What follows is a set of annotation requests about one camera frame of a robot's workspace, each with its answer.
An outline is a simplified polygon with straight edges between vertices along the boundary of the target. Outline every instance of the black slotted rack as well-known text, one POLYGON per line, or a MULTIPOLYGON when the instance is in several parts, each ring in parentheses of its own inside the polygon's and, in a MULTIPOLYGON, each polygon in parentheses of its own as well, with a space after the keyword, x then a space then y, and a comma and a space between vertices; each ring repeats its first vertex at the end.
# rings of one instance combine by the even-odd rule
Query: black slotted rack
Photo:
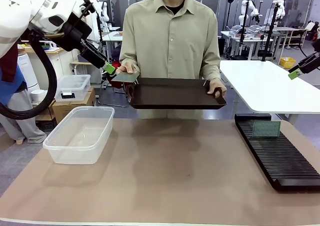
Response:
POLYGON ((320 174, 281 132, 277 138, 252 137, 254 121, 271 116, 235 116, 235 124, 267 177, 279 192, 320 192, 320 174))

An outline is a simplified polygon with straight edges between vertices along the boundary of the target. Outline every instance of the hand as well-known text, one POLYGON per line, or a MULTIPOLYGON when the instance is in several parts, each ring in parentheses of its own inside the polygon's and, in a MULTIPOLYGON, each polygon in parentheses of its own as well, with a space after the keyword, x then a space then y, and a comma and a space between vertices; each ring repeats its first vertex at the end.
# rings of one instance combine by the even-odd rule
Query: hand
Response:
POLYGON ((121 65, 118 67, 115 71, 115 73, 118 75, 120 73, 128 73, 128 74, 134 74, 137 72, 137 69, 135 65, 131 62, 125 62, 124 65, 121 65))
MULTIPOLYGON (((221 80, 219 78, 215 78, 210 81, 210 90, 208 92, 208 95, 212 95, 216 88, 221 88, 222 89, 222 96, 226 96, 227 88, 226 88, 226 86, 224 86, 224 84, 221 82, 221 80)), ((220 92, 219 91, 216 92, 214 97, 219 98, 220 92)))

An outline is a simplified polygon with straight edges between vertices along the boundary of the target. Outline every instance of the blue clothing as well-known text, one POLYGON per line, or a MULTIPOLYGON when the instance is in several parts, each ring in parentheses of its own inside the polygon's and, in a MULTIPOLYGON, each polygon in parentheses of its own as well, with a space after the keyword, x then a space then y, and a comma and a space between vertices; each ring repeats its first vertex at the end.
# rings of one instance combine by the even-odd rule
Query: blue clothing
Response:
POLYGON ((19 66, 16 66, 16 73, 13 82, 2 81, 2 70, 0 67, 0 103, 7 105, 12 95, 17 91, 23 82, 26 82, 19 66))

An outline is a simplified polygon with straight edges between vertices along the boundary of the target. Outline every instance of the man's left hand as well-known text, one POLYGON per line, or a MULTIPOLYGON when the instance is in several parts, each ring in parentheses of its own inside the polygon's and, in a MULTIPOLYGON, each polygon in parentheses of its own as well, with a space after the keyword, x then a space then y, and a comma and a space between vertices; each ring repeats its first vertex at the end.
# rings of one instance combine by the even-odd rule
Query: man's left hand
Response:
MULTIPOLYGON (((222 96, 226 96, 227 88, 221 82, 220 78, 215 78, 215 79, 210 81, 210 90, 208 92, 208 95, 212 95, 214 93, 214 91, 216 90, 216 88, 221 88, 222 89, 222 96)), ((215 98, 219 98, 220 97, 220 92, 219 91, 216 92, 214 97, 215 98)))

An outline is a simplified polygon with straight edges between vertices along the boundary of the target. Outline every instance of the man's right hand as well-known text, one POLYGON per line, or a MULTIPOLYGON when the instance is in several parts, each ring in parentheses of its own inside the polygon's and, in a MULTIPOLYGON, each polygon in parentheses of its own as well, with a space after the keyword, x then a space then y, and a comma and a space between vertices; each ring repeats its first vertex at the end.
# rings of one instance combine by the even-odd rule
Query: man's right hand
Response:
POLYGON ((121 65, 120 67, 118 67, 115 73, 117 75, 120 73, 134 74, 134 73, 137 73, 137 69, 133 63, 126 62, 124 65, 121 65))

